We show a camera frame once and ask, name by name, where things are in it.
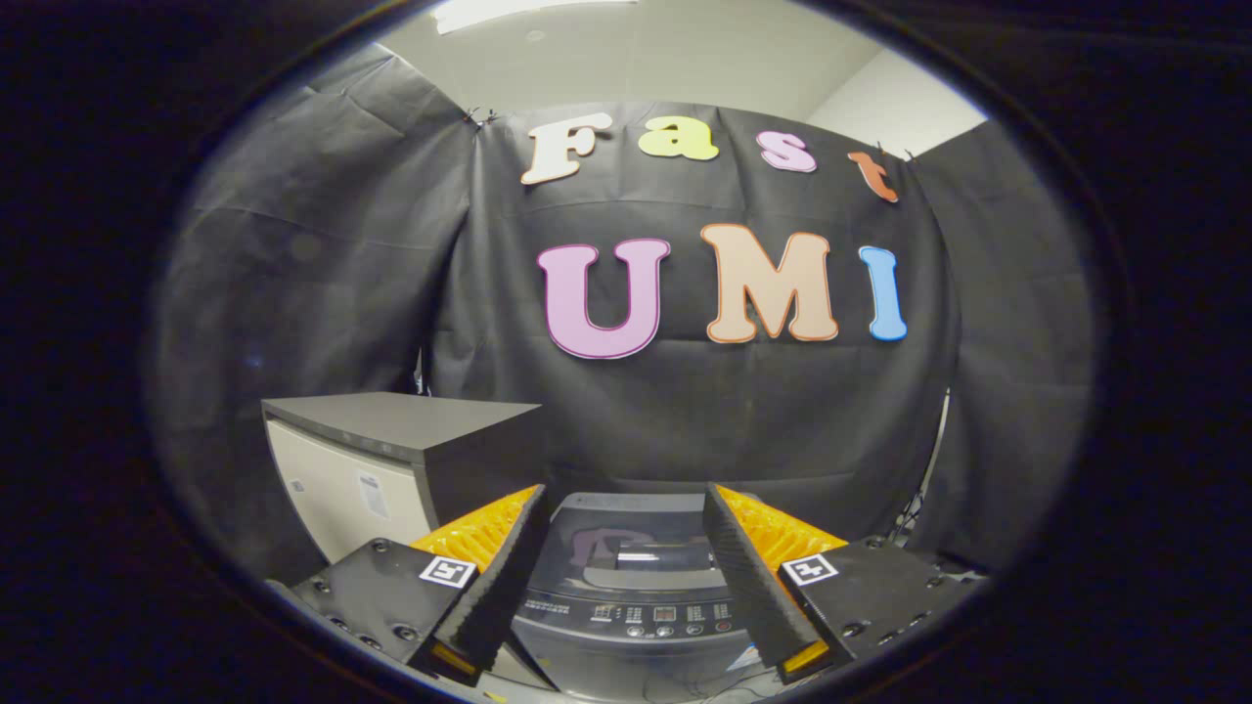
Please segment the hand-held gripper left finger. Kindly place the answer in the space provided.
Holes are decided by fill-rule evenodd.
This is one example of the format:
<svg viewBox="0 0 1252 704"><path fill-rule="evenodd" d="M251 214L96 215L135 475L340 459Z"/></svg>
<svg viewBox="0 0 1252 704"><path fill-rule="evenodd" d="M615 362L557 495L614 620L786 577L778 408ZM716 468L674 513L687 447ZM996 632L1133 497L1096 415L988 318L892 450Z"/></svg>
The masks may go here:
<svg viewBox="0 0 1252 704"><path fill-rule="evenodd" d="M290 588L268 588L346 649L473 686L513 636L546 506L536 484L413 542L372 537Z"/></svg>

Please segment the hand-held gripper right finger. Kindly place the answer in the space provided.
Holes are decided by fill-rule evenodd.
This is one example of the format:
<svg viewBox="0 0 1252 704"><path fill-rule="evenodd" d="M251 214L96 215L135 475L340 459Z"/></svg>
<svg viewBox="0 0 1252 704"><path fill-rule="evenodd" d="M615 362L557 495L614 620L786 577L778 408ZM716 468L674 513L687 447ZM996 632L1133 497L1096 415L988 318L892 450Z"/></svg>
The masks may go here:
<svg viewBox="0 0 1252 704"><path fill-rule="evenodd" d="M848 541L717 484L702 524L737 623L785 684L879 655L977 588L890 541Z"/></svg>

